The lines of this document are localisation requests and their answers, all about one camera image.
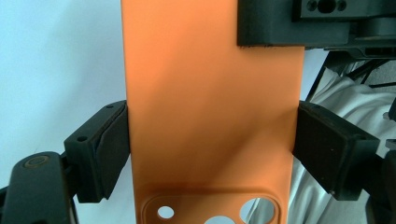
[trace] white fabric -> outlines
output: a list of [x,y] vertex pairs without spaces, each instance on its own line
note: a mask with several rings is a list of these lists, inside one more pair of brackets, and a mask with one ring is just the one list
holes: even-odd
[[[312,103],[322,105],[333,113],[381,139],[377,154],[388,150],[385,140],[396,137],[396,122],[383,119],[396,93],[375,92],[364,85],[356,85],[347,77],[339,77],[326,70]],[[367,223],[365,205],[368,194],[364,191],[356,202],[337,202],[310,175],[298,160],[294,160],[290,188],[289,224],[361,224]],[[263,223],[258,217],[265,212],[258,209],[250,223]]]

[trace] orange panel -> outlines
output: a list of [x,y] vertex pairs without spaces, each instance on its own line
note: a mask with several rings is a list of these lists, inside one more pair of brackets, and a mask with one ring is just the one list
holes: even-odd
[[138,223],[242,223],[260,197],[287,220],[304,48],[237,47],[236,5],[122,0]]

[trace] black mechanical part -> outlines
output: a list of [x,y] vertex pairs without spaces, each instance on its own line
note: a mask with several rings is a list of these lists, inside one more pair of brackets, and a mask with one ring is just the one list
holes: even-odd
[[379,140],[326,108],[300,102],[293,155],[336,200],[361,194],[363,168]]
[[396,59],[394,0],[238,0],[237,45],[305,46]]
[[104,106],[64,141],[64,147],[68,164],[78,168],[78,201],[108,199],[130,154],[126,101]]
[[322,79],[323,74],[324,74],[325,71],[326,71],[326,67],[325,67],[325,66],[322,66],[322,67],[320,68],[320,71],[319,71],[319,73],[318,73],[317,78],[315,79],[314,84],[312,84],[311,90],[309,91],[308,95],[306,96],[306,99],[305,99],[305,100],[306,100],[307,102],[310,102],[310,101],[312,100],[312,97],[314,97],[315,93],[317,92],[318,85],[319,85],[320,80]]
[[387,153],[382,166],[382,176],[385,181],[385,189],[388,194],[392,219],[390,223],[396,223],[396,151]]
[[396,121],[396,98],[393,100],[388,112],[389,119]]
[[18,162],[11,174],[2,224],[78,223],[59,154],[42,152]]
[[330,51],[323,66],[341,74],[345,70],[346,65],[360,61],[364,60],[353,58],[345,51]]
[[69,197],[73,198],[77,194],[78,189],[82,185],[81,178],[79,177],[79,170],[76,165],[69,164],[65,152],[62,153],[61,160],[64,166],[64,175],[66,178]]
[[368,224],[393,224],[390,222],[392,213],[381,203],[375,201],[372,197],[369,198],[366,204],[366,217]]
[[293,22],[293,0],[238,0],[237,45],[345,45],[348,22]]
[[6,202],[7,187],[0,189],[0,223],[4,214],[4,204]]
[[389,198],[386,193],[382,176],[383,159],[374,155],[361,167],[359,183],[370,194],[375,203],[389,208]]
[[369,85],[372,89],[396,86],[396,82],[388,82],[382,84]]
[[394,0],[298,0],[295,20],[356,21],[396,15]]
[[389,60],[387,59],[373,59],[362,65],[361,67],[355,69],[354,71],[348,73],[346,76],[350,77],[352,80],[356,80],[359,77],[363,77],[367,74],[370,74],[374,69],[382,66],[387,63]]

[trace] mounting hole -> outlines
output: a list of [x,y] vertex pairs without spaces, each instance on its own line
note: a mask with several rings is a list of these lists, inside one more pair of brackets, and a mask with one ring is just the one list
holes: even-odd
[[315,0],[309,0],[308,3],[306,4],[306,9],[309,11],[315,11],[318,7],[318,3]]
[[175,215],[175,211],[169,206],[162,206],[158,209],[158,216],[163,219],[172,218]]
[[332,13],[335,10],[335,0],[319,0],[318,10],[321,13]]
[[86,141],[87,139],[88,139],[87,136],[80,136],[80,137],[77,138],[77,140],[78,140],[79,142],[84,142],[84,141]]
[[344,11],[347,8],[347,2],[344,0],[340,0],[337,2],[337,10]]
[[239,216],[244,223],[247,223],[252,216],[260,214],[260,221],[268,223],[274,217],[274,210],[273,203],[268,199],[254,198],[242,205]]
[[205,224],[235,224],[235,222],[229,217],[216,216],[208,219]]

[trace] screw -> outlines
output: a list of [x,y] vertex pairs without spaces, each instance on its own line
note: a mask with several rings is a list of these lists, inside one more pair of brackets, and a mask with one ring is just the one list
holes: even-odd
[[35,169],[50,160],[48,156],[37,156],[27,161],[23,166],[29,169]]
[[308,9],[309,11],[315,11],[318,7],[318,3],[317,1],[314,0],[310,0],[307,4],[306,4],[306,9]]
[[337,2],[338,11],[344,11],[347,8],[347,2],[344,0],[340,0]]

